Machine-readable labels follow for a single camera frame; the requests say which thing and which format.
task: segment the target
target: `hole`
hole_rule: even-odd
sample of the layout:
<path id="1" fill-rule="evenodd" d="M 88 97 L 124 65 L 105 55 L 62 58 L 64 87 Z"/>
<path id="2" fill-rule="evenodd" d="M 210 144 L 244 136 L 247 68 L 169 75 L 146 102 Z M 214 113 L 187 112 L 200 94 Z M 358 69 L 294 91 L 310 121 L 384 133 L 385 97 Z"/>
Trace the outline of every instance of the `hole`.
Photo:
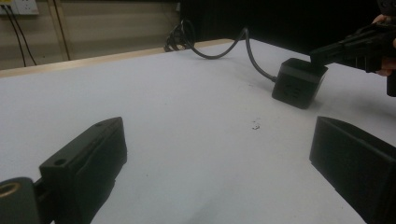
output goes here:
<path id="1" fill-rule="evenodd" d="M 21 187 L 20 183 L 9 183 L 0 186 L 0 198 L 4 198 L 14 192 L 16 192 Z"/>
<path id="2" fill-rule="evenodd" d="M 55 165 L 62 165 L 62 164 L 64 164 L 65 162 L 66 162 L 65 159 L 61 159 L 61 160 L 57 160 L 54 164 L 55 164 Z"/>

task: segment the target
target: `black wire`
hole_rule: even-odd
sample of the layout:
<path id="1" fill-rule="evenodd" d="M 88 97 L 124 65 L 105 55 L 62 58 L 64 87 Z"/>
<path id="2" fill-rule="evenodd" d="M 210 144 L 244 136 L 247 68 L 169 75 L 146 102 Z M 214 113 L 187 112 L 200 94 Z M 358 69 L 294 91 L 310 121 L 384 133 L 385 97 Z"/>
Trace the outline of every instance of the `black wire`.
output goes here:
<path id="1" fill-rule="evenodd" d="M 23 34 L 23 31 L 22 31 L 22 29 L 21 29 L 21 27 L 20 27 L 20 24 L 18 23 L 17 18 L 15 17 L 14 12 L 12 11 L 12 8 L 11 8 L 10 6 L 8 6 L 8 8 L 9 8 L 9 10 L 11 11 L 11 15 L 12 15 L 12 17 L 14 18 L 14 21 L 17 23 L 18 29 L 20 30 L 20 32 L 21 32 L 21 34 L 22 34 L 22 37 L 23 37 L 23 40 L 24 40 L 24 42 L 25 42 L 25 45 L 26 45 L 26 48 L 27 48 L 27 52 L 29 52 L 30 58 L 32 59 L 33 63 L 34 63 L 35 65 L 37 65 L 37 63 L 35 62 L 35 58 L 33 58 L 33 56 L 32 56 L 32 52 L 30 52 L 29 45 L 27 44 L 26 38 L 25 38 L 25 36 L 24 36 L 24 34 Z"/>
<path id="2" fill-rule="evenodd" d="M 245 36 L 245 37 L 246 37 L 246 45 L 247 45 L 247 54 L 248 54 L 248 57 L 249 57 L 249 59 L 250 59 L 250 62 L 253 64 L 254 68 L 256 68 L 256 70 L 257 70 L 260 74 L 262 74 L 264 77 L 267 77 L 267 78 L 269 78 L 271 81 L 276 82 L 276 77 L 271 76 L 271 75 L 269 75 L 268 73 L 266 73 L 264 70 L 262 70 L 262 69 L 259 67 L 259 65 L 256 63 L 256 61 L 254 60 L 253 53 L 252 53 L 251 47 L 250 47 L 250 38 L 249 38 L 249 34 L 248 34 L 248 28 L 245 27 L 244 29 L 242 29 L 242 31 L 239 33 L 238 37 L 235 39 L 235 41 L 233 42 L 233 44 L 232 44 L 228 49 L 226 49 L 224 52 L 222 52 L 222 53 L 219 54 L 219 55 L 213 55 L 213 56 L 211 56 L 211 55 L 205 55 L 205 54 L 201 53 L 198 49 L 196 49 L 196 48 L 194 47 L 194 44 L 192 44 L 192 43 L 190 42 L 190 40 L 187 38 L 187 35 L 186 35 L 185 23 L 187 23 L 187 24 L 190 26 L 191 31 L 192 31 L 192 35 L 193 35 L 193 38 L 194 38 L 194 43 L 195 43 L 195 33 L 194 33 L 194 31 L 193 31 L 193 26 L 192 26 L 192 23 L 191 23 L 190 21 L 182 21 L 182 22 L 181 22 L 181 32 L 182 32 L 182 38 L 183 38 L 184 42 L 185 42 L 185 43 L 187 44 L 187 46 L 190 47 L 191 50 L 194 51 L 196 54 L 198 54 L 199 56 L 201 56 L 201 57 L 203 57 L 203 58 L 205 58 L 205 59 L 209 59 L 209 60 L 219 59 L 219 58 L 223 57 L 224 55 L 228 54 L 228 53 L 233 49 L 233 47 L 235 47 L 235 45 L 239 42 L 239 40 L 241 40 L 242 37 Z"/>
<path id="3" fill-rule="evenodd" d="M 11 16 L 9 16 L 7 8 L 5 6 L 1 6 L 1 8 L 7 13 L 9 22 L 11 22 L 12 28 L 14 28 L 15 35 L 17 36 L 18 43 L 20 44 L 21 55 L 22 55 L 22 58 L 23 58 L 23 66 L 26 67 L 26 61 L 24 59 L 24 54 L 23 54 L 23 49 L 22 49 L 22 45 L 21 45 L 20 36 L 18 35 L 17 29 L 15 28 L 15 25 L 14 25 L 14 22 L 12 22 Z"/>

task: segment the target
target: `black device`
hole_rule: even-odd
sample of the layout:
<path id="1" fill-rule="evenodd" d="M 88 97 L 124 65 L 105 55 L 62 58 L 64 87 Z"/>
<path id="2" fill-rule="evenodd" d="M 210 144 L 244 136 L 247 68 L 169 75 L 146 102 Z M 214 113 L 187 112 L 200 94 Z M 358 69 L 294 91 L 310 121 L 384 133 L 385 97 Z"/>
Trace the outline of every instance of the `black device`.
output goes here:
<path id="1" fill-rule="evenodd" d="M 122 118 L 96 123 L 42 163 L 35 183 L 0 183 L 0 223 L 89 224 L 125 162 Z"/>
<path id="2" fill-rule="evenodd" d="M 381 70 L 383 57 L 395 57 L 392 42 L 396 38 L 396 1 L 377 0 L 381 13 L 388 18 L 360 28 L 355 34 L 329 46 L 310 52 L 316 64 L 356 59 L 356 67 L 367 73 Z M 387 95 L 396 97 L 396 72 L 387 79 Z"/>
<path id="3" fill-rule="evenodd" d="M 306 109 L 314 100 L 326 71 L 326 66 L 290 58 L 280 66 L 272 96 Z"/>
<path id="4" fill-rule="evenodd" d="M 318 117 L 309 159 L 366 223 L 396 223 L 396 147 Z"/>

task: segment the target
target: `white table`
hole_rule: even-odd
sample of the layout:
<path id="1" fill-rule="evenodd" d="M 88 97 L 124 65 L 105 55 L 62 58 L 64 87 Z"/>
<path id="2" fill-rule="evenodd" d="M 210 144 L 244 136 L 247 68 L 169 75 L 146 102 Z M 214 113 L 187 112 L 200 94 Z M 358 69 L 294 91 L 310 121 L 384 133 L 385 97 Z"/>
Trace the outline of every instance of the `white table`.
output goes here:
<path id="1" fill-rule="evenodd" d="M 309 60 L 251 44 L 272 75 L 290 57 Z M 364 223 L 310 164 L 317 116 L 395 146 L 396 99 L 383 77 L 328 67 L 306 110 L 271 97 L 244 42 L 215 61 L 184 50 L 0 78 L 0 180 L 36 181 L 49 156 L 121 116 L 129 160 L 92 223 Z"/>

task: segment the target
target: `electrical outlet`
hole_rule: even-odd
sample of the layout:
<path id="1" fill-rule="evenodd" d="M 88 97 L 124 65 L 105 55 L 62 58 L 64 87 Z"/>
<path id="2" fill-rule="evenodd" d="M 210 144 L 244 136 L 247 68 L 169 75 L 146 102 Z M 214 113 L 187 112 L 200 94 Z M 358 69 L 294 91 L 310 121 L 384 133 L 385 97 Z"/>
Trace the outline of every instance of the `electrical outlet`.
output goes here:
<path id="1" fill-rule="evenodd" d="M 11 7 L 14 15 L 38 15 L 35 0 L 0 0 L 0 6 Z M 0 8 L 0 15 L 7 15 L 7 13 Z"/>

